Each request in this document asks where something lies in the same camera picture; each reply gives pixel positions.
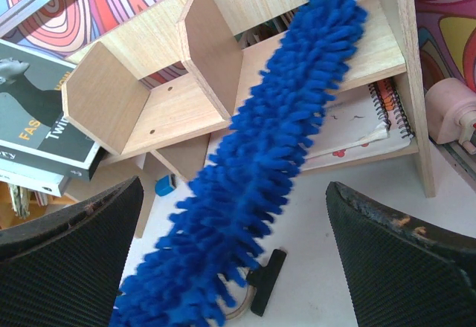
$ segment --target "wooden shelf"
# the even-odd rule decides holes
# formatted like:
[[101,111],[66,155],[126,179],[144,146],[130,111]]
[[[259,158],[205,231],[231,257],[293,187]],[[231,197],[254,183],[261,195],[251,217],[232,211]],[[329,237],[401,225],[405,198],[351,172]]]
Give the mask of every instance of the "wooden shelf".
[[191,137],[223,129],[222,118],[190,74],[154,88],[120,155],[107,155],[101,166],[151,152]]
[[[339,91],[347,91],[360,85],[383,80],[404,73],[405,59],[387,23],[379,0],[361,0],[359,4],[369,15],[362,39],[357,43],[358,51],[347,61],[350,70]],[[249,88],[260,84],[258,72],[280,47],[285,33],[257,43],[243,50],[243,64],[239,78],[237,107],[249,97]]]
[[[0,182],[0,203],[11,204],[12,199],[10,197],[10,190],[8,189],[8,184],[5,182]],[[30,192],[30,203],[36,204],[35,195],[33,192]]]
[[[223,139],[224,136],[228,135],[230,131],[228,129],[223,129],[220,130],[219,132],[214,132],[210,136],[210,143],[208,145],[208,150],[207,150],[207,157],[209,154],[213,154],[216,149],[218,149],[218,145]],[[342,169],[344,167],[351,167],[351,166],[357,166],[357,165],[362,165],[362,164],[368,164],[370,162],[375,162],[375,161],[380,161],[380,160],[385,160],[387,158],[398,158],[400,156],[406,156],[406,155],[412,155],[418,153],[418,144],[416,139],[412,139],[410,142],[410,145],[406,146],[403,149],[394,151],[394,152],[389,152],[386,154],[382,155],[375,155],[371,156],[368,158],[362,158],[359,160],[354,160],[354,161],[348,161],[348,162],[343,162],[343,163],[338,163],[335,165],[329,165],[325,167],[317,167],[317,168],[312,168],[312,167],[307,167],[303,169],[303,174],[309,174],[309,173],[316,173],[316,172],[326,172],[326,171],[331,171],[334,169]],[[205,166],[210,164],[210,161],[205,161]]]
[[348,161],[348,162],[343,162],[343,163],[337,163],[336,165],[329,165],[325,167],[307,167],[303,170],[303,174],[309,174],[309,173],[318,173],[318,172],[327,172],[331,171],[334,169],[343,169],[344,167],[351,167],[351,166],[357,166],[357,165],[363,165],[363,164],[369,164],[370,162],[375,162],[375,161],[380,161],[380,160],[386,160],[388,158],[398,158],[400,156],[406,156],[406,155],[412,155],[418,153],[418,144],[417,140],[413,139],[407,147],[404,149],[400,149],[394,152],[389,152],[387,154],[382,154],[382,155],[376,155],[376,156],[371,156],[369,158],[361,158],[359,160],[354,160],[354,161]]
[[15,216],[11,205],[0,203],[0,230],[15,227],[16,225],[33,221],[36,218],[42,217],[46,212],[46,207],[40,207],[38,204],[30,204],[30,215],[26,219],[20,219]]
[[[236,49],[233,35],[305,1],[164,0],[73,56],[75,62],[82,59],[78,68],[91,70],[84,71],[84,78],[76,81],[71,78],[78,77],[80,71],[73,72],[63,84],[63,96],[69,82],[74,92],[71,98],[83,98],[85,107],[78,106],[74,113],[83,128],[91,128],[93,135],[85,130],[87,135],[110,145],[110,152],[120,153],[109,155],[102,165],[152,152],[166,168],[185,178],[192,177],[187,160],[191,159],[193,167],[200,166],[202,153],[191,154],[189,150],[193,151],[194,145],[173,146],[225,128],[231,112],[237,112],[249,97],[250,88],[260,84],[259,71],[285,36],[274,36],[241,51]],[[346,166],[414,153],[425,193],[433,196],[414,0],[358,2],[369,15],[364,35],[357,43],[358,51],[347,61],[350,70],[340,83],[340,91],[395,77],[408,121],[419,140],[398,152]],[[149,26],[156,23],[157,14],[164,13],[160,24]],[[252,19],[249,13],[256,16]],[[90,55],[100,46],[110,65]],[[144,97],[136,95],[136,81],[178,60],[188,69],[187,75],[160,85]],[[67,118],[77,125],[74,118]],[[196,146],[204,149],[205,140],[197,141]],[[176,155],[180,150],[184,154]]]
[[48,203],[49,204],[57,204],[57,205],[70,205],[70,204],[76,204],[77,201],[75,201],[72,198],[69,198],[68,196],[64,195],[63,197],[55,197],[54,195],[48,195]]
[[[361,0],[369,12],[359,50],[348,61],[350,70],[340,91],[405,72],[405,59],[393,37],[378,0]],[[280,46],[284,33],[243,50],[243,62],[235,110],[249,97],[250,87],[260,83],[259,71]],[[101,165],[122,161],[207,134],[228,125],[191,74],[154,88],[120,155],[107,155]]]

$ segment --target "shelf compartment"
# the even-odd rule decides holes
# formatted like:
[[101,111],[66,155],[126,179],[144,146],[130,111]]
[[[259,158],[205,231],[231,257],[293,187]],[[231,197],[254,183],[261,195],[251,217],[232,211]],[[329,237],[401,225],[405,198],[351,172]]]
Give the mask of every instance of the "shelf compartment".
[[228,125],[243,52],[214,0],[188,0],[177,33],[189,73],[171,82],[146,90],[97,42],[62,85],[65,117],[112,154],[102,165]]
[[40,207],[38,204],[32,203],[28,207],[28,210],[30,211],[30,215],[26,219],[21,219],[15,216],[15,212],[10,204],[0,203],[0,230],[15,227],[16,225],[44,216],[46,206]]
[[[357,43],[358,51],[347,61],[350,70],[340,83],[339,91],[347,91],[406,72],[405,59],[379,0],[360,0],[359,4],[368,11],[365,32]],[[243,50],[237,107],[249,97],[249,88],[260,84],[261,76],[258,73],[280,47],[280,40],[284,35],[285,33],[280,33]]]

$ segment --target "plywood board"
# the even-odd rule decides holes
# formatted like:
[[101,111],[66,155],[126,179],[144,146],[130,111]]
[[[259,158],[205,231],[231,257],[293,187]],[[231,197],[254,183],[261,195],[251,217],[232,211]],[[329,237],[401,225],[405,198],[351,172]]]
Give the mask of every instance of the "plywood board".
[[[359,4],[369,12],[369,15],[364,35],[357,43],[358,51],[347,61],[350,70],[344,81],[340,83],[339,91],[346,91],[405,72],[405,59],[379,1],[360,0]],[[280,47],[280,40],[284,34],[280,33],[243,50],[237,107],[240,107],[248,98],[249,88],[260,84],[261,76],[258,71],[264,69],[268,59]]]
[[[161,0],[96,41],[101,41],[137,78],[144,78],[180,60],[176,22],[187,0]],[[233,35],[242,33],[307,0],[214,0]],[[68,57],[73,63],[91,45]]]
[[148,174],[154,181],[158,181],[161,178],[170,175],[170,171],[166,166],[160,162],[150,152],[146,153],[144,160],[144,167],[142,168],[146,174]]
[[120,154],[149,91],[101,43],[62,84],[65,117],[104,149]]
[[131,158],[226,126],[228,121],[216,111],[192,75],[185,74],[151,90],[122,154],[107,156],[103,164]]
[[55,197],[54,195],[48,195],[48,204],[70,205],[70,204],[76,204],[76,203],[77,201],[69,198],[67,195],[64,195],[63,197]]
[[415,131],[419,153],[415,155],[425,194],[434,197],[430,141],[426,123],[421,62],[418,51],[417,18],[414,0],[379,0],[393,35],[406,61],[407,73],[396,77],[405,113]]
[[316,172],[328,172],[334,169],[343,169],[344,167],[351,167],[363,164],[369,164],[370,162],[380,161],[380,160],[387,160],[388,158],[398,158],[400,156],[412,155],[418,153],[418,145],[417,141],[413,139],[410,145],[406,146],[404,149],[397,150],[394,152],[389,152],[387,154],[371,156],[369,158],[361,158],[359,160],[348,161],[343,163],[338,163],[336,165],[330,165],[325,167],[309,167],[307,166],[305,170],[302,172],[303,174],[307,175],[309,173],[316,173]]
[[134,176],[140,178],[144,188],[141,214],[135,228],[135,236],[141,238],[155,200],[155,181],[131,160],[99,167],[91,182],[71,180],[66,195],[76,201],[84,201]]
[[188,0],[177,23],[181,62],[215,109],[234,112],[243,52],[214,0]]
[[184,181],[191,181],[203,168],[210,134],[151,151],[160,162]]

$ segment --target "spiral notebook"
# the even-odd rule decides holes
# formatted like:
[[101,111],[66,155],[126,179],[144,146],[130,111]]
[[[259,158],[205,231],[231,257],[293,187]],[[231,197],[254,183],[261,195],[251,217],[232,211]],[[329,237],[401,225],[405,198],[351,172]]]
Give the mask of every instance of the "spiral notebook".
[[306,159],[388,138],[383,102],[372,85],[341,92],[329,102],[321,131],[310,136],[314,145]]
[[371,91],[379,98],[379,103],[382,104],[382,110],[385,110],[390,124],[388,138],[313,157],[306,161],[303,165],[303,170],[383,155],[404,149],[410,145],[414,133],[403,110],[394,81],[392,79],[379,80],[371,84],[370,87]]

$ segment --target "notebook spiral binding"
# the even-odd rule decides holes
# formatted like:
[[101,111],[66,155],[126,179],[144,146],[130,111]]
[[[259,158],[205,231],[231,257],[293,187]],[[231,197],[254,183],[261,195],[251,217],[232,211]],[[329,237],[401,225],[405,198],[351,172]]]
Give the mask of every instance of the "notebook spiral binding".
[[396,91],[396,85],[393,81],[393,78],[389,80],[385,80],[385,86],[387,87],[388,91],[392,94],[392,101],[395,105],[395,109],[393,113],[395,114],[396,124],[399,127],[400,134],[402,135],[402,139],[409,137],[413,139],[415,137],[415,133],[411,129],[410,123],[408,122],[407,115],[403,110],[402,101],[400,100],[400,96]]
[[379,116],[379,120],[382,120],[387,125],[387,129],[390,128],[391,122],[388,119],[387,109],[385,109],[384,100],[382,99],[382,95],[380,94],[380,90],[377,87],[376,83],[369,84],[369,91],[370,96],[373,99],[373,106],[375,106],[377,110],[377,115]]

